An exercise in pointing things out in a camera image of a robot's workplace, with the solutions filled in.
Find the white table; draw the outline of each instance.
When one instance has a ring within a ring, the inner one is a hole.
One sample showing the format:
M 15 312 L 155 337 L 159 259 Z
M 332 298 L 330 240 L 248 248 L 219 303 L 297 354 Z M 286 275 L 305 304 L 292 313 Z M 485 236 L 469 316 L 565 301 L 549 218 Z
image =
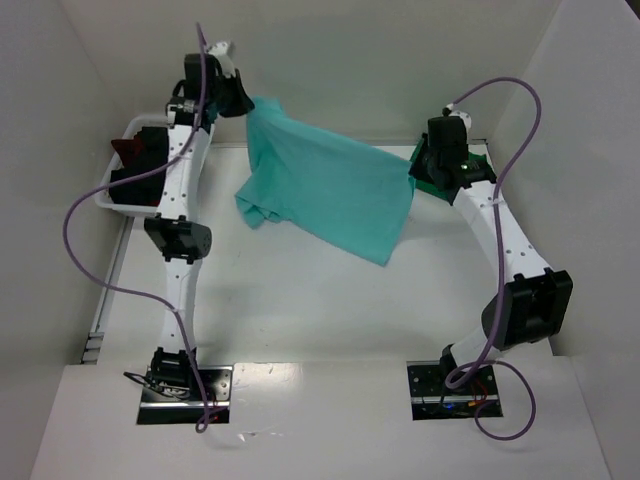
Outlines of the white table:
M 140 391 L 121 373 L 150 361 L 162 307 L 116 294 L 98 365 L 65 370 L 34 480 L 608 478 L 571 364 L 548 342 L 508 355 L 539 400 L 524 438 L 502 444 L 472 421 L 411 420 L 405 362 L 438 359 L 495 292 L 488 261 L 447 203 L 417 192 L 381 268 L 287 223 L 250 230 L 233 198 L 248 175 L 246 149 L 214 148 L 200 184 L 199 221 L 214 244 L 198 283 L 198 357 L 236 364 L 231 423 L 202 436 L 135 425 Z M 140 221 L 118 282 L 163 293 L 162 259 Z M 526 421 L 526 393 L 503 370 L 496 379 L 505 418 L 485 422 L 513 432 Z

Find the gray wall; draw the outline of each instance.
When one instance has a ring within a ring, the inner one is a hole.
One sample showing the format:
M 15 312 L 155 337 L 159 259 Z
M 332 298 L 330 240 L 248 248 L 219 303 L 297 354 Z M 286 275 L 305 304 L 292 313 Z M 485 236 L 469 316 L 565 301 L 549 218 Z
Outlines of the gray wall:
M 99 295 L 64 253 L 62 219 L 125 123 L 54 1 L 0 2 L 0 64 L 0 471 L 14 480 L 29 477 Z M 93 205 L 75 218 L 77 251 L 95 272 L 119 221 Z
M 572 355 L 612 476 L 638 478 L 640 20 L 624 0 L 565 0 L 525 78 L 542 126 L 507 196 L 574 295 L 556 352 Z M 493 135 L 498 163 L 533 119 L 518 93 Z
M 559 0 L 61 0 L 118 105 L 159 111 L 196 51 L 194 21 L 237 44 L 250 94 L 365 139 L 415 140 L 461 92 L 526 68 Z M 510 90 L 469 102 L 493 131 Z M 244 137 L 220 122 L 217 141 Z

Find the purple cable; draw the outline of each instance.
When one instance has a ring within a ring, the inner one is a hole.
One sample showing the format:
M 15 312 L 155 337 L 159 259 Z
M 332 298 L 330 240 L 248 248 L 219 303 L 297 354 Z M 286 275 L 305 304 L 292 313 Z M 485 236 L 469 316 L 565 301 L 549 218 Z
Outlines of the purple cable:
M 185 152 L 191 146 L 191 142 L 193 141 L 193 137 L 194 137 L 196 131 L 198 130 L 198 125 L 200 125 L 200 120 L 201 120 L 202 115 L 204 113 L 203 112 L 203 110 L 204 110 L 204 99 L 205 99 L 206 85 L 207 85 L 207 70 L 206 70 L 206 63 L 205 63 L 205 47 L 206 47 L 207 42 L 206 42 L 206 40 L 204 38 L 204 34 L 202 33 L 202 28 L 200 27 L 199 23 L 196 23 L 196 29 L 198 31 L 198 45 L 199 45 L 199 48 L 200 48 L 200 68 L 201 68 L 201 71 L 202 71 L 202 74 L 201 74 L 201 77 L 200 77 L 200 82 L 201 82 L 201 85 L 200 85 L 200 99 L 198 101 L 198 114 L 197 114 L 197 116 L 196 116 L 196 118 L 194 120 L 193 128 L 191 129 L 191 133 L 189 134 L 189 137 L 187 138 L 187 141 L 185 142 L 184 146 L 180 149 L 180 152 L 175 157 L 173 157 L 171 159 L 171 161 L 167 162 L 166 164 L 162 165 L 161 167 L 156 168 L 155 170 L 151 170 L 149 172 L 142 173 L 140 175 L 136 175 L 136 176 L 133 176 L 133 177 L 129 177 L 129 178 L 125 178 L 125 179 L 122 179 L 122 180 L 118 180 L 116 182 L 108 183 L 106 185 L 102 185 L 100 187 L 94 188 L 93 190 L 85 193 L 80 198 L 78 198 L 75 202 L 73 202 L 73 204 L 69 208 L 69 211 L 67 212 L 67 215 L 64 217 L 64 222 L 62 224 L 62 239 L 64 241 L 64 248 L 67 250 L 67 253 L 69 254 L 69 257 L 71 258 L 71 261 L 74 263 L 74 265 L 76 267 L 78 267 L 78 270 L 80 270 L 87 278 L 89 278 L 89 280 L 91 280 L 94 283 L 97 283 L 98 285 L 100 285 L 101 287 L 107 288 L 109 290 L 114 290 L 114 291 L 120 292 L 120 293 L 128 293 L 129 295 L 137 295 L 139 297 L 144 297 L 144 298 L 150 298 L 151 300 L 155 300 L 157 302 L 160 302 L 165 307 L 167 307 L 171 311 L 171 313 L 173 313 L 173 315 L 176 317 L 176 322 L 178 323 L 178 328 L 180 329 L 180 335 L 182 336 L 182 340 L 184 342 L 184 346 L 185 346 L 185 349 L 187 351 L 187 356 L 189 357 L 189 364 L 191 365 L 191 370 L 193 370 L 193 374 L 195 376 L 196 383 L 198 384 L 198 389 L 200 390 L 200 396 L 202 398 L 202 402 L 203 402 L 203 405 L 204 405 L 203 406 L 204 415 L 202 415 L 202 417 L 200 417 L 200 419 L 196 423 L 196 432 L 203 433 L 207 429 L 207 426 L 209 425 L 211 416 L 213 414 L 215 414 L 216 411 L 219 411 L 220 409 L 215 409 L 214 408 L 212 410 L 212 409 L 209 408 L 209 403 L 207 401 L 207 394 L 206 394 L 206 390 L 204 388 L 204 383 L 202 382 L 202 377 L 200 376 L 200 373 L 198 372 L 198 365 L 196 363 L 195 356 L 194 356 L 193 351 L 191 349 L 191 345 L 189 345 L 189 339 L 187 338 L 187 332 L 185 331 L 184 323 L 182 321 L 182 317 L 180 316 L 180 313 L 178 312 L 178 310 L 173 305 L 171 305 L 171 303 L 169 303 L 164 298 L 159 297 L 158 295 L 154 295 L 152 293 L 147 293 L 147 292 L 140 292 L 138 290 L 131 290 L 131 289 L 128 289 L 128 288 L 118 287 L 116 285 L 111 285 L 111 284 L 109 284 L 107 282 L 104 282 L 103 280 L 99 279 L 98 277 L 93 275 L 91 272 L 89 272 L 82 265 L 82 263 L 80 263 L 80 260 L 78 260 L 78 257 L 76 257 L 75 253 L 73 253 L 73 250 L 71 249 L 71 244 L 69 243 L 69 221 L 71 220 L 71 215 L 73 215 L 73 212 L 78 208 L 78 206 L 80 206 L 80 204 L 82 202 L 84 202 L 88 198 L 92 197 L 96 193 L 102 192 L 103 190 L 107 190 L 107 189 L 112 188 L 112 187 L 118 187 L 120 185 L 125 185 L 125 184 L 131 183 L 131 182 L 136 182 L 138 180 L 142 180 L 142 179 L 151 177 L 153 175 L 156 175 L 156 174 L 158 174 L 160 172 L 163 172 L 163 171 L 167 170 L 172 165 L 175 165 L 176 163 L 178 163 L 182 159 L 182 156 L 185 154 Z
M 489 433 L 480 425 L 478 414 L 482 410 L 482 408 L 486 406 L 486 404 L 484 404 L 483 406 L 479 407 L 476 410 L 476 416 L 475 416 L 476 424 L 478 425 L 478 428 L 480 428 L 480 431 L 482 431 L 482 433 L 484 433 L 490 438 L 493 438 L 494 440 L 508 441 L 508 440 L 515 440 L 516 438 L 520 438 L 521 436 L 523 436 L 525 433 L 529 431 L 529 429 L 531 428 L 531 425 L 533 425 L 533 421 L 535 420 L 535 416 L 536 416 L 536 401 L 535 401 L 535 396 L 533 394 L 533 390 L 531 389 L 531 386 L 529 385 L 527 380 L 524 378 L 524 376 L 513 365 L 510 365 L 504 361 L 497 361 L 497 360 L 486 361 L 487 355 L 489 354 L 489 351 L 491 350 L 491 347 L 493 346 L 496 340 L 496 337 L 498 335 L 498 328 L 500 326 L 500 320 L 502 318 L 502 308 L 504 304 L 504 293 L 505 293 L 504 239 L 502 237 L 502 224 L 500 222 L 500 208 L 496 200 L 500 195 L 500 189 L 502 188 L 502 184 L 504 183 L 504 180 L 507 174 L 511 170 L 511 167 L 513 167 L 516 161 L 520 158 L 520 155 L 522 155 L 522 152 L 524 152 L 524 150 L 527 148 L 527 146 L 531 142 L 531 139 L 533 138 L 536 131 L 538 130 L 538 126 L 540 125 L 540 117 L 542 116 L 542 102 L 540 101 L 540 97 L 538 96 L 538 93 L 534 90 L 534 88 L 524 80 L 520 80 L 519 78 L 515 78 L 515 77 L 496 77 L 496 78 L 492 78 L 491 80 L 487 80 L 486 82 L 483 82 L 480 85 L 472 88 L 464 95 L 455 99 L 453 101 L 453 104 L 457 105 L 458 103 L 462 102 L 467 97 L 469 97 L 470 95 L 473 95 L 478 90 L 486 87 L 487 85 L 492 85 L 494 83 L 501 83 L 501 82 L 516 83 L 524 87 L 525 89 L 527 89 L 527 91 L 531 94 L 536 104 L 536 117 L 531 127 L 531 131 L 529 132 L 529 135 L 527 135 L 527 138 L 525 138 L 524 142 L 522 142 L 522 145 L 520 146 L 518 151 L 513 155 L 513 157 L 511 157 L 511 160 L 509 160 L 509 162 L 507 162 L 507 164 L 505 165 L 504 169 L 502 170 L 502 172 L 500 173 L 500 175 L 496 180 L 496 186 L 493 190 L 493 200 L 494 200 L 493 214 L 495 217 L 496 238 L 498 243 L 498 295 L 497 295 L 498 298 L 496 300 L 496 311 L 493 317 L 493 324 L 491 325 L 491 331 L 489 332 L 489 337 L 487 338 L 487 343 L 485 344 L 482 352 L 480 353 L 480 356 L 478 356 L 478 359 L 475 362 L 461 365 L 455 368 L 454 370 L 452 370 L 449 373 L 449 375 L 447 375 L 447 378 L 445 379 L 445 386 L 450 390 L 456 390 L 460 388 L 461 386 L 465 385 L 469 380 L 471 380 L 473 375 L 475 375 L 475 373 L 483 365 L 490 365 L 494 363 L 496 365 L 501 365 L 512 370 L 520 378 L 520 380 L 522 380 L 522 383 L 524 384 L 525 388 L 527 389 L 527 392 L 529 393 L 529 397 L 531 398 L 531 407 L 532 407 L 531 417 L 529 418 L 529 422 L 527 423 L 527 425 L 521 431 L 519 431 L 514 435 L 500 437 L 492 433 Z M 467 370 L 460 378 L 453 381 L 453 378 L 459 375 L 460 373 L 462 373 L 465 368 L 469 368 L 469 370 Z

